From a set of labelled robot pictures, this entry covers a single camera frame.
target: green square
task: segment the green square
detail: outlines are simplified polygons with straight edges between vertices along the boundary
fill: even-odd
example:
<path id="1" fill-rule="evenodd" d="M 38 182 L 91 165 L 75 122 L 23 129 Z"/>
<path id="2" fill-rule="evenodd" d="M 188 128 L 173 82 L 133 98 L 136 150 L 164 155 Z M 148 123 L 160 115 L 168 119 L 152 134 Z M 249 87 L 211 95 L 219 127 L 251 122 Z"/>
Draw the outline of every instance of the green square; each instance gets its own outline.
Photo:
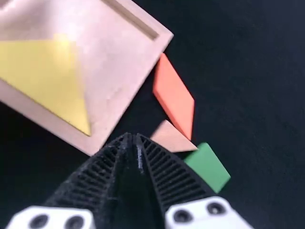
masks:
<path id="1" fill-rule="evenodd" d="M 219 193 L 231 178 L 209 144 L 201 143 L 185 163 L 193 169 L 216 193 Z"/>

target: wooden tangram board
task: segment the wooden tangram board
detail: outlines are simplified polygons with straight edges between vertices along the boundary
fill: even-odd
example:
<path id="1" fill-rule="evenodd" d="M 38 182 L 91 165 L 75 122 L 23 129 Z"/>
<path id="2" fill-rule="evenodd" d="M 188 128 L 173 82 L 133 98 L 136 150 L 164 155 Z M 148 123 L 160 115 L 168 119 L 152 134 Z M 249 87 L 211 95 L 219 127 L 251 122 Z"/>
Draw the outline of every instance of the wooden tangram board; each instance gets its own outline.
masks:
<path id="1" fill-rule="evenodd" d="M 91 156 L 173 34 L 131 0 L 13 0 L 0 8 L 0 41 L 50 40 L 57 34 L 76 45 L 91 136 L 2 80 L 0 101 Z"/>

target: black surface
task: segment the black surface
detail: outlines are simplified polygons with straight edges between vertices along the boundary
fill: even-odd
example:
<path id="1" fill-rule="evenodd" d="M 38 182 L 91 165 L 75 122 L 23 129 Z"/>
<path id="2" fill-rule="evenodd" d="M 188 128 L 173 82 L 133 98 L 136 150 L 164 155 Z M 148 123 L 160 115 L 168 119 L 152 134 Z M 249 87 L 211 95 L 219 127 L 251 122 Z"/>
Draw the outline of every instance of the black surface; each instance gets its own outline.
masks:
<path id="1" fill-rule="evenodd" d="M 193 142 L 232 178 L 220 193 L 255 228 L 303 228 L 305 2 L 136 0 L 174 32 L 166 54 L 195 98 Z M 111 139 L 166 118 L 152 76 Z M 40 204 L 87 156 L 0 105 L 0 227 Z"/>

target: yellow triangle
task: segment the yellow triangle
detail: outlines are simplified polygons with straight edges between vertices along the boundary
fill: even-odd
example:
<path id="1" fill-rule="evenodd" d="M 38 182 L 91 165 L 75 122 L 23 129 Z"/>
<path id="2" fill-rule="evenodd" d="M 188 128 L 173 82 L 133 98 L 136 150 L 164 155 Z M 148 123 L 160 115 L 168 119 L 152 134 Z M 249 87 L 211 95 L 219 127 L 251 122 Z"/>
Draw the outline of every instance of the yellow triangle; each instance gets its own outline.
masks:
<path id="1" fill-rule="evenodd" d="M 158 126 L 151 140 L 172 153 L 197 150 L 197 147 L 167 120 Z"/>
<path id="2" fill-rule="evenodd" d="M 67 39 L 0 42 L 0 79 L 91 135 L 75 53 Z"/>

